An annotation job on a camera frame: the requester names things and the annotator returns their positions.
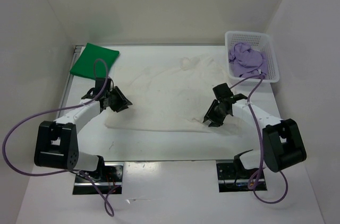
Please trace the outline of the green t shirt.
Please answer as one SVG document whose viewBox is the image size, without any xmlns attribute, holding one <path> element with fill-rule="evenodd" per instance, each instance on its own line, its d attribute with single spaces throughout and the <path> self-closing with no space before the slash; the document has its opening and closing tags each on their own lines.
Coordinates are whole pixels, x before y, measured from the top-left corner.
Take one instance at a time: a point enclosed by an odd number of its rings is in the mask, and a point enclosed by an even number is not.
<svg viewBox="0 0 340 224">
<path fill-rule="evenodd" d="M 80 57 L 70 69 L 70 74 L 86 79 L 94 80 L 97 77 L 105 77 L 120 52 L 101 46 L 87 43 Z"/>
</svg>

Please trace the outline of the white t shirt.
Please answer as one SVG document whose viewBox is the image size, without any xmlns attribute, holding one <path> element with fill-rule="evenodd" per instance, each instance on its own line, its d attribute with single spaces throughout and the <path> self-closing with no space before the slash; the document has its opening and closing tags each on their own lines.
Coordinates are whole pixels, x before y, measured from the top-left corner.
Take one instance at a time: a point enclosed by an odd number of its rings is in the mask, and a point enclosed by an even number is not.
<svg viewBox="0 0 340 224">
<path fill-rule="evenodd" d="M 221 127 L 203 122 L 215 99 L 213 87 L 229 82 L 226 70 L 208 55 L 181 58 L 171 67 L 118 66 L 113 79 L 132 105 L 119 113 L 109 111 L 107 128 L 223 135 L 242 131 L 239 118 L 227 117 Z"/>
</svg>

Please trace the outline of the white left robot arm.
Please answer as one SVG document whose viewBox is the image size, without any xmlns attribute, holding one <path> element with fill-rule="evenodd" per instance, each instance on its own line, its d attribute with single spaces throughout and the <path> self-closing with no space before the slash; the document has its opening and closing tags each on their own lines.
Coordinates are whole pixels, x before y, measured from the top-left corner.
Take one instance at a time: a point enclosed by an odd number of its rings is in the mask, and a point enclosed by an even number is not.
<svg viewBox="0 0 340 224">
<path fill-rule="evenodd" d="M 34 155 L 36 166 L 87 171 L 87 175 L 96 182 L 105 178 L 103 157 L 81 152 L 78 133 L 107 108 L 118 113 L 127 109 L 132 102 L 118 87 L 105 89 L 95 99 L 98 92 L 98 89 L 91 88 L 81 98 L 79 107 L 54 121 L 44 121 L 39 125 Z"/>
</svg>

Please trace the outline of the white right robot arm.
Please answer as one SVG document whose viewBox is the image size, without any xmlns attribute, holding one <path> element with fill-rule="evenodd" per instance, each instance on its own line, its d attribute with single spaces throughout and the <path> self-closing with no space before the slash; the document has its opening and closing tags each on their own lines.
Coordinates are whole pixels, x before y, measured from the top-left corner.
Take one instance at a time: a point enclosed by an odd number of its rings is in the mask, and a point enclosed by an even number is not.
<svg viewBox="0 0 340 224">
<path fill-rule="evenodd" d="M 203 121 L 210 127 L 220 127 L 231 115 L 260 131 L 260 149 L 248 150 L 234 157 L 233 172 L 239 178 L 246 177 L 260 162 L 274 173 L 304 162 L 307 153 L 297 123 L 292 119 L 280 119 L 256 105 L 243 94 L 214 100 Z"/>
</svg>

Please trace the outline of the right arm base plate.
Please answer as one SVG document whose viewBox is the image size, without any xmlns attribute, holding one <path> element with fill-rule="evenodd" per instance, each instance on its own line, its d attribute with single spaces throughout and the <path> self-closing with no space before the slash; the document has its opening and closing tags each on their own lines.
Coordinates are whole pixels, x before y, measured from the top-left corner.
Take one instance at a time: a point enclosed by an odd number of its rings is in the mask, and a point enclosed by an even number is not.
<svg viewBox="0 0 340 224">
<path fill-rule="evenodd" d="M 253 170 L 242 174 L 234 167 L 232 160 L 216 161 L 219 192 L 248 192 L 248 181 Z"/>
</svg>

